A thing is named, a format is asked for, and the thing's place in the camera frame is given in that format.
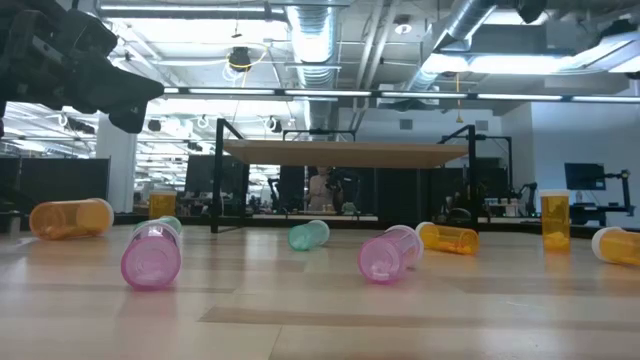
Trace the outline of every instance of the ceiling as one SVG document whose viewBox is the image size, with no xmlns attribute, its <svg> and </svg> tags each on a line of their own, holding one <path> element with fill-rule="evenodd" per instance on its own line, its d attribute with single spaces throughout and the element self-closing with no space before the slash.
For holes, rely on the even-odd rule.
<svg viewBox="0 0 640 360">
<path fill-rule="evenodd" d="M 63 5 L 70 1 L 59 0 Z M 365 39 L 371 31 L 379 33 L 384 28 L 385 15 L 389 7 L 382 12 L 377 29 L 370 29 L 375 0 L 339 0 L 350 4 L 340 7 L 338 13 L 338 55 L 335 65 L 339 71 L 336 87 L 353 89 L 356 83 L 361 56 L 365 49 Z M 384 44 L 380 65 L 373 77 L 372 87 L 380 84 L 400 84 L 413 76 L 422 66 L 427 30 L 432 24 L 444 21 L 450 12 L 451 0 L 405 0 L 399 1 L 395 9 L 397 15 L 409 15 L 412 30 L 407 34 L 391 31 Z M 118 4 L 148 4 L 149 1 L 128 0 Z M 173 0 L 165 5 L 207 4 L 216 6 L 262 6 L 263 1 L 180 1 Z M 624 13 L 624 9 L 636 6 L 631 0 L 549 0 L 548 8 L 536 22 L 529 26 L 542 29 L 545 23 L 560 23 L 586 36 L 591 29 L 600 24 L 594 23 L 607 14 Z M 119 45 L 110 56 L 115 66 L 155 79 L 165 86 L 191 87 L 299 87 L 296 71 L 296 58 L 292 47 L 291 29 L 288 24 L 278 21 L 257 20 L 216 20 L 216 19 L 168 19 L 168 18 L 105 18 L 104 23 L 119 38 Z M 500 7 L 484 23 L 485 25 L 524 26 L 513 10 Z M 554 34 L 547 34 L 551 43 Z M 231 79 L 231 73 L 225 74 L 227 55 L 234 46 L 248 46 L 251 61 L 255 64 L 244 76 Z M 488 92 L 488 93 L 551 93 L 566 91 L 584 94 L 615 94 L 628 85 L 623 74 L 591 72 L 578 75 L 497 75 L 463 72 L 455 75 L 440 75 L 435 86 L 441 91 Z M 485 109 L 500 115 L 517 104 L 494 101 L 478 101 L 458 104 L 457 101 L 441 101 L 434 108 L 441 110 Z M 82 115 L 71 108 L 64 113 L 82 121 L 97 130 L 98 115 Z M 162 130 L 150 131 L 146 126 L 139 135 L 138 172 L 140 181 L 149 178 L 149 168 L 153 171 L 169 171 L 175 174 L 174 183 L 181 183 L 186 165 L 179 155 L 193 153 L 186 144 L 176 141 L 174 144 L 153 143 L 153 139 L 192 138 L 194 141 L 214 138 L 215 119 L 223 117 L 247 138 L 280 139 L 281 134 L 269 130 L 268 120 L 279 119 L 283 129 L 306 129 L 304 101 L 235 101 L 218 99 L 156 99 L 149 104 L 147 119 L 159 120 Z M 95 154 L 95 136 L 76 134 L 65 130 L 64 119 L 59 112 L 39 105 L 10 104 L 7 110 L 5 126 L 9 135 L 27 135 L 38 137 L 81 137 L 83 141 L 36 141 L 20 147 L 19 143 L 5 143 L 4 151 L 14 154 L 48 152 L 56 156 L 90 157 Z M 396 124 L 389 129 L 377 125 L 381 134 L 396 131 Z M 214 146 L 204 146 L 203 152 L 213 151 Z"/>
</svg>

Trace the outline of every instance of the fluorescent light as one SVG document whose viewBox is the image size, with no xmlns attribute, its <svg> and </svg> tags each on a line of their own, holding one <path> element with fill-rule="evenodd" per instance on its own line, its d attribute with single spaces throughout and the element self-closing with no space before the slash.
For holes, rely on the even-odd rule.
<svg viewBox="0 0 640 360">
<path fill-rule="evenodd" d="M 29 141 L 47 141 L 47 142 L 60 142 L 60 141 L 96 141 L 96 137 L 80 137 L 77 140 L 75 137 L 46 137 L 46 136 L 24 136 L 24 137 L 3 137 L 2 140 L 29 140 Z"/>
<path fill-rule="evenodd" d="M 431 54 L 420 69 L 426 73 L 436 74 L 448 71 L 467 72 L 469 71 L 469 64 L 467 60 L 461 56 Z"/>
<path fill-rule="evenodd" d="M 371 91 L 340 91 L 340 90 L 285 90 L 291 96 L 352 96 L 369 97 Z"/>
<path fill-rule="evenodd" d="M 339 64 L 309 64 L 309 63 L 285 63 L 285 69 L 342 69 Z"/>
<path fill-rule="evenodd" d="M 560 95 L 478 94 L 478 100 L 560 101 Z"/>
<path fill-rule="evenodd" d="M 233 6 L 193 6 L 193 5 L 102 5 L 100 10 L 125 10 L 125 11 L 226 11 L 226 12 L 254 12 L 264 11 L 263 7 L 233 7 Z M 273 13 L 282 14 L 281 9 L 272 9 Z"/>
<path fill-rule="evenodd" d="M 44 152 L 46 148 L 32 141 L 14 140 L 15 145 L 23 150 Z"/>
<path fill-rule="evenodd" d="M 15 135 L 26 135 L 23 131 L 20 131 L 18 129 L 14 129 L 8 126 L 4 127 L 4 132 L 7 134 L 15 134 Z"/>
<path fill-rule="evenodd" d="M 640 71 L 640 56 L 636 56 L 633 59 L 624 62 L 621 65 L 618 65 L 617 67 L 609 70 L 609 72 L 622 72 L 622 73 L 626 73 L 626 72 L 638 72 Z"/>
<path fill-rule="evenodd" d="M 545 75 L 558 72 L 570 57 L 484 55 L 471 60 L 469 71 L 485 74 Z"/>
<path fill-rule="evenodd" d="M 437 92 L 396 92 L 383 91 L 382 97 L 391 98 L 414 98 L 414 99 L 466 99 L 467 94 L 457 93 L 437 93 Z"/>
<path fill-rule="evenodd" d="M 640 97 L 634 96 L 574 96 L 573 102 L 640 104 Z"/>
<path fill-rule="evenodd" d="M 628 40 L 617 42 L 603 41 L 598 46 L 585 50 L 570 58 L 569 62 L 563 67 L 563 69 L 575 70 L 588 68 L 600 59 L 604 59 L 619 49 L 627 46 L 629 43 L 631 43 L 631 41 Z"/>
<path fill-rule="evenodd" d="M 396 26 L 396 34 L 398 35 L 404 35 L 404 34 L 408 34 L 411 32 L 411 25 L 409 24 L 399 24 L 398 26 Z"/>
<path fill-rule="evenodd" d="M 260 89 L 190 89 L 192 94 L 207 94 L 207 95 L 273 95 L 273 90 L 260 90 Z"/>
</svg>

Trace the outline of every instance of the hanging cord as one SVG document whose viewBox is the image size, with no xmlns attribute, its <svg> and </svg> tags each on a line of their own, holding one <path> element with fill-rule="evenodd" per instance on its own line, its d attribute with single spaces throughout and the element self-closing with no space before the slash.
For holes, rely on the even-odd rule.
<svg viewBox="0 0 640 360">
<path fill-rule="evenodd" d="M 244 73 L 244 78 L 242 79 L 242 87 L 244 87 L 245 84 L 247 83 L 247 77 L 249 77 L 249 72 L 248 71 L 246 73 Z M 236 103 L 236 109 L 233 112 L 233 119 L 231 120 L 231 126 L 232 127 L 236 123 L 236 115 L 238 115 L 238 108 L 239 107 L 240 107 L 240 100 L 238 100 L 238 102 Z M 231 136 L 231 131 L 229 131 L 229 133 L 227 134 L 227 139 L 229 139 L 230 136 Z"/>
<path fill-rule="evenodd" d="M 460 73 L 456 74 L 456 92 L 460 92 Z M 462 100 L 458 99 L 458 118 L 456 119 L 457 123 L 463 123 L 461 111 L 462 110 Z"/>
<path fill-rule="evenodd" d="M 238 34 L 238 25 L 240 24 L 240 0 L 238 0 L 238 3 L 236 4 L 237 6 L 237 10 L 236 10 L 236 29 L 234 31 L 234 34 L 231 35 L 231 37 L 233 39 L 238 38 L 240 36 L 242 36 L 242 34 Z"/>
</svg>

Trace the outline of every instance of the computer monitor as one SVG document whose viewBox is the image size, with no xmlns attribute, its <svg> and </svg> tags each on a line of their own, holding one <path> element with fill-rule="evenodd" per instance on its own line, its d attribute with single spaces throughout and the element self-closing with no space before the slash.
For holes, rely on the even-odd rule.
<svg viewBox="0 0 640 360">
<path fill-rule="evenodd" d="M 569 190 L 607 190 L 603 164 L 564 164 Z"/>
</svg>

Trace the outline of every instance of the wooden tabletop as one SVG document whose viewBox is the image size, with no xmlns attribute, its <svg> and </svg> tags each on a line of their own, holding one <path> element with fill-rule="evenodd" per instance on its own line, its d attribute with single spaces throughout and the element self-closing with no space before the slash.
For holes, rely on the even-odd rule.
<svg viewBox="0 0 640 360">
<path fill-rule="evenodd" d="M 467 154 L 462 145 L 225 140 L 224 150 L 246 164 L 425 169 Z"/>
<path fill-rule="evenodd" d="M 294 252 L 289 229 L 185 226 L 172 288 L 120 274 L 131 226 L 103 238 L 0 236 L 0 359 L 631 360 L 640 269 L 590 242 L 545 255 L 540 236 L 481 233 L 475 257 L 426 251 L 394 285 L 367 283 L 368 230 Z"/>
</svg>

